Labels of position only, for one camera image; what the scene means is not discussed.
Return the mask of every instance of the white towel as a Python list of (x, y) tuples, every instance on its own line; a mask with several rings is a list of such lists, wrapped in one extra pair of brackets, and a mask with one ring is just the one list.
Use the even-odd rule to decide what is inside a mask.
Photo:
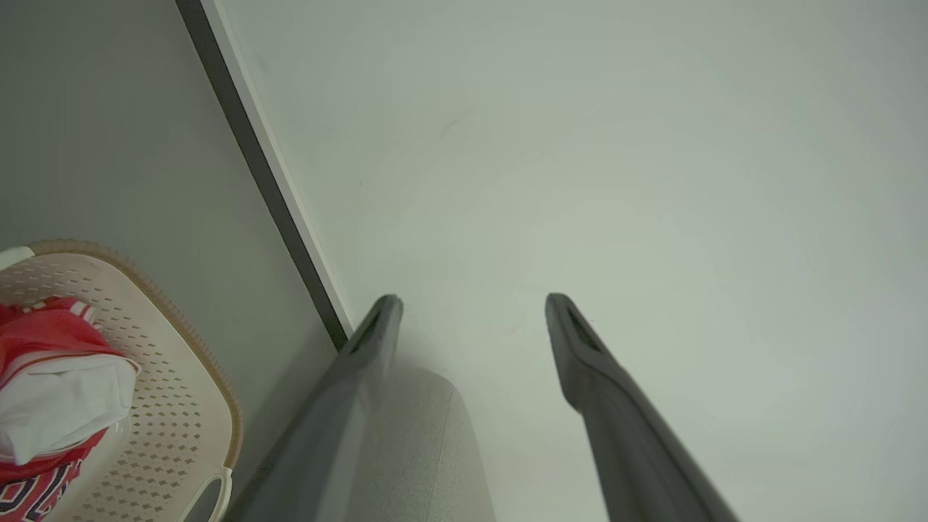
[(37, 362), (13, 376), (0, 393), (0, 460), (23, 465), (125, 418), (136, 374), (127, 359), (97, 354)]

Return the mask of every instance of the basket handle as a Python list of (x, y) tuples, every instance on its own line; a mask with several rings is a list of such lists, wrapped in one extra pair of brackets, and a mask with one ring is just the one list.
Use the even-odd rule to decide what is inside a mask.
[(219, 522), (226, 514), (226, 508), (229, 506), (229, 499), (232, 497), (232, 470), (224, 467), (220, 471), (221, 475), (214, 475), (203, 483), (206, 488), (213, 479), (218, 478), (221, 482), (219, 485), (219, 498), (216, 499), (216, 505), (213, 508), (213, 514), (210, 515), (210, 522)]
[(213, 512), (210, 514), (209, 522), (219, 522), (219, 520), (222, 519), (223, 515), (226, 514), (226, 508), (229, 506), (229, 499), (232, 496), (232, 470), (227, 467), (217, 468), (213, 473), (203, 479), (200, 489), (197, 490), (197, 494), (194, 495), (193, 500), (191, 500), (190, 504), (187, 506), (183, 518), (187, 518), (190, 515), (190, 510), (193, 509), (197, 500), (203, 496), (203, 492), (206, 491), (214, 480), (219, 480), (219, 496), (216, 498), (216, 505), (213, 506)]

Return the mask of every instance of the white surface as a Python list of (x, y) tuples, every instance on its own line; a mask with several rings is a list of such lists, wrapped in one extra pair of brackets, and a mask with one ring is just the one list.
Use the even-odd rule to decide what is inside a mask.
[(135, 374), (126, 358), (103, 354), (37, 362), (17, 374), (0, 390), (0, 460), (24, 465), (61, 453), (124, 419)]
[(928, 517), (925, 4), (224, 4), (349, 316), (403, 298), (499, 520), (605, 518), (550, 291), (744, 520)]
[(19, 261), (29, 259), (34, 256), (35, 252), (28, 246), (14, 246), (0, 252), (0, 270), (6, 267), (12, 267)]

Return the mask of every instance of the laundry basket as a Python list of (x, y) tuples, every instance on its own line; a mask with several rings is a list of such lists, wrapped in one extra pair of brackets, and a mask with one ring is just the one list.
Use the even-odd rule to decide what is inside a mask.
[(183, 520), (220, 480), (210, 518), (218, 520), (241, 449), (241, 413), (200, 337), (147, 275), (110, 248), (40, 241), (0, 253), (0, 302), (51, 295), (96, 307), (107, 341), (141, 373), (130, 417), (107, 431), (44, 521)]

